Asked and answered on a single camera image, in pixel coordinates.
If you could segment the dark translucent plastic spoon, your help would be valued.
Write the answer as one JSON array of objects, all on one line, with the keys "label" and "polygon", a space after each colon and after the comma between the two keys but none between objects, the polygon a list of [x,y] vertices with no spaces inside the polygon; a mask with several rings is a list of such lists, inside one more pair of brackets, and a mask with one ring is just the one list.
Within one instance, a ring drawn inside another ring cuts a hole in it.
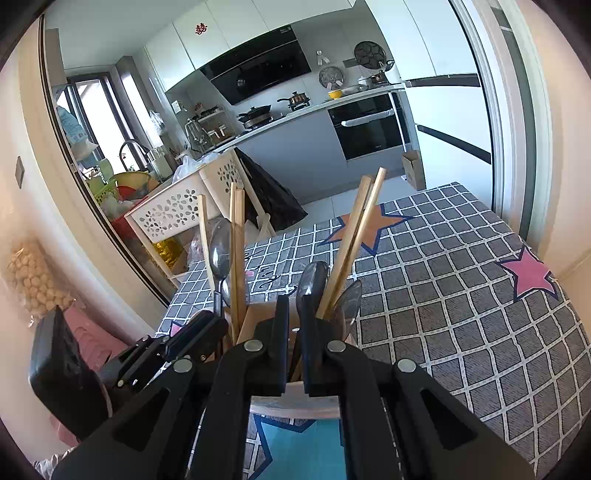
[{"label": "dark translucent plastic spoon", "polygon": [[297,295],[295,296],[297,314],[300,318],[304,317],[304,296],[311,296],[311,306],[314,307],[314,312],[317,312],[328,275],[329,264],[325,261],[314,261],[304,267],[304,272],[301,273],[300,282],[297,285]]},{"label": "dark translucent plastic spoon", "polygon": [[213,313],[224,318],[222,282],[228,276],[231,266],[230,255],[231,224],[228,219],[220,218],[211,231],[209,242],[209,264],[213,275]]},{"label": "dark translucent plastic spoon", "polygon": [[363,283],[356,280],[339,296],[331,317],[335,339],[345,341],[351,333],[353,322],[360,311],[362,295]]},{"label": "dark translucent plastic spoon", "polygon": [[221,296],[222,300],[228,308],[231,307],[231,293],[230,293],[230,285],[229,285],[229,278],[226,277],[221,282]]}]

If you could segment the white plastic utensil holder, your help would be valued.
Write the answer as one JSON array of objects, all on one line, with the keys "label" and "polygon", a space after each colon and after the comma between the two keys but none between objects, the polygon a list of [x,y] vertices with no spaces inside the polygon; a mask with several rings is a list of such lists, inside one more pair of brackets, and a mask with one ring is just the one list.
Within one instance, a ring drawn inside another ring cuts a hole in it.
[{"label": "white plastic utensil holder", "polygon": [[[238,335],[238,342],[252,339],[256,325],[273,318],[276,302],[252,303],[246,307],[245,320]],[[296,301],[290,299],[290,334],[287,347],[287,373],[290,371],[291,356],[296,343],[300,318],[297,314]],[[267,417],[280,417],[303,420],[326,420],[339,418],[339,399],[335,396],[310,397],[304,393],[304,382],[293,380],[287,374],[286,392],[280,397],[253,396],[250,403],[252,414]]]}]

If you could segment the bag of white balls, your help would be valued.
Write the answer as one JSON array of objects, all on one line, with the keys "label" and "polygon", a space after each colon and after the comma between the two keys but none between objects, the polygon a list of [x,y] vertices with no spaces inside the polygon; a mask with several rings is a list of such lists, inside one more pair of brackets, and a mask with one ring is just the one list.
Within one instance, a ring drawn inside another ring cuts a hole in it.
[{"label": "bag of white balls", "polygon": [[33,322],[55,307],[66,310],[74,302],[71,290],[50,268],[37,242],[24,242],[15,248],[6,274],[9,286]]}]

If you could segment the grey checkered tablecloth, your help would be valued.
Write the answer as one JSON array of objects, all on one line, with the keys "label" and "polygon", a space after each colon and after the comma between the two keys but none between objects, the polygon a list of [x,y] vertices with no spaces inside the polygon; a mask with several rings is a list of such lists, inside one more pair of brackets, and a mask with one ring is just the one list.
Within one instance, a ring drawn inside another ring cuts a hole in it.
[{"label": "grey checkered tablecloth", "polygon": [[[575,449],[589,452],[590,334],[549,268],[458,183],[380,204],[377,221],[347,282],[363,283],[351,331],[363,353],[417,362],[537,478],[590,479],[567,467]],[[346,215],[246,247],[249,300],[287,293],[311,261],[332,265],[345,225]],[[339,456],[326,475],[290,461],[321,432],[335,447],[337,421],[286,408],[249,416],[242,479],[343,479]]]}]

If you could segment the white perforated storage cart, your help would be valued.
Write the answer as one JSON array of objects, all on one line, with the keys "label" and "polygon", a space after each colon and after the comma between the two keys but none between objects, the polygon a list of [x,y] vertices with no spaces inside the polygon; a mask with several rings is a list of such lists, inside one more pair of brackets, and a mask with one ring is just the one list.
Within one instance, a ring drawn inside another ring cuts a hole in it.
[{"label": "white perforated storage cart", "polygon": [[235,147],[159,192],[148,195],[125,214],[132,231],[174,286],[180,285],[186,271],[187,254],[181,253],[174,264],[168,266],[155,245],[198,227],[204,220],[218,216],[228,218],[231,184],[242,188],[252,202],[259,238],[276,234],[270,225],[270,214],[263,210],[254,192],[253,181],[247,176]]}]

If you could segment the cardboard box on floor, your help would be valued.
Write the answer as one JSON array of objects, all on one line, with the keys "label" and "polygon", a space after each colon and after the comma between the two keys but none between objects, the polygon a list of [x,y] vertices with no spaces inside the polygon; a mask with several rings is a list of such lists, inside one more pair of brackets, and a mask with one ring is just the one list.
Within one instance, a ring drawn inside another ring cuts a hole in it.
[{"label": "cardboard box on floor", "polygon": [[426,180],[423,161],[419,150],[410,150],[402,154],[402,162],[407,181],[415,190],[425,190]]}]

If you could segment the black built-in oven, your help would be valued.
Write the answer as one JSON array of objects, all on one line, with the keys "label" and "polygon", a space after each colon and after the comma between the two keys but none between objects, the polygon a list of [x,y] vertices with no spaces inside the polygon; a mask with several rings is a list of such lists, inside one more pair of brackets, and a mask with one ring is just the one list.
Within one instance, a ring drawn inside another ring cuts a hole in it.
[{"label": "black built-in oven", "polygon": [[410,140],[396,92],[333,107],[328,113],[346,160],[404,147]]}]

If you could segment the black wok on stove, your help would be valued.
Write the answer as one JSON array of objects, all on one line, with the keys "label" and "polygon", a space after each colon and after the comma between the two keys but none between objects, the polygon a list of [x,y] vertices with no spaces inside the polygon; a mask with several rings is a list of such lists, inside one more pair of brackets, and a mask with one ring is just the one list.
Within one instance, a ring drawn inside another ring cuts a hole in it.
[{"label": "black wok on stove", "polygon": [[245,129],[254,129],[273,120],[270,105],[251,107],[249,111],[238,114],[238,121]]}]

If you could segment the black range hood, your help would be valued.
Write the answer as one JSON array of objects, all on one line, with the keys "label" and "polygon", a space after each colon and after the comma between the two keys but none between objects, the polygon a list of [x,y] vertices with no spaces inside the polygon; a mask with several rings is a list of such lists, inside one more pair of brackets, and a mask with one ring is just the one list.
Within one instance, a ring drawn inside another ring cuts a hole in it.
[{"label": "black range hood", "polygon": [[246,41],[199,70],[231,105],[311,73],[307,57],[290,25]]}]

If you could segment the white refrigerator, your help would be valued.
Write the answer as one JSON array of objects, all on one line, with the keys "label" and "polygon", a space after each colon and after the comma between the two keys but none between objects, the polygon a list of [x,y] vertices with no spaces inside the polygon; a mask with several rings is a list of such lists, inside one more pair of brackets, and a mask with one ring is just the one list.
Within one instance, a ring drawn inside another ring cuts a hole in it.
[{"label": "white refrigerator", "polygon": [[426,185],[459,182],[493,203],[485,94],[468,38],[449,1],[370,1],[405,84]]}]

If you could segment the white upper cabinets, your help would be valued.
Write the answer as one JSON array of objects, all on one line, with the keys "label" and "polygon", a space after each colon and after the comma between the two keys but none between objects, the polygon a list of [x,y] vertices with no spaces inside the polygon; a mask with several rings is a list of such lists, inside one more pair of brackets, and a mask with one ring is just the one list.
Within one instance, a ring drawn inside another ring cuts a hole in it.
[{"label": "white upper cabinets", "polygon": [[158,84],[168,91],[230,49],[273,29],[353,7],[346,0],[198,1],[145,44]]}]

